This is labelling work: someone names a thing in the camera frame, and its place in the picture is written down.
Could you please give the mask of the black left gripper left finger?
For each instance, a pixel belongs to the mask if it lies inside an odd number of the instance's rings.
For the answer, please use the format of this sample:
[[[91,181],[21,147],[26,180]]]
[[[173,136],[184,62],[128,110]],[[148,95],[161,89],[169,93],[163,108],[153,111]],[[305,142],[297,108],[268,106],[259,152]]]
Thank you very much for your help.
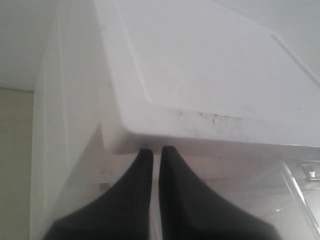
[[[153,152],[140,149],[124,175],[86,206],[56,220],[45,240],[147,240]]]

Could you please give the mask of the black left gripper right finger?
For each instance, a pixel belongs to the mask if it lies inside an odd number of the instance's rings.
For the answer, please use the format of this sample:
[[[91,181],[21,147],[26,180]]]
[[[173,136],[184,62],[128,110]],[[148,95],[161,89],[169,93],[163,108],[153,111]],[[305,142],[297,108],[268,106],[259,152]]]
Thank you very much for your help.
[[[279,240],[276,228],[211,190],[173,146],[162,148],[159,207],[165,240]]]

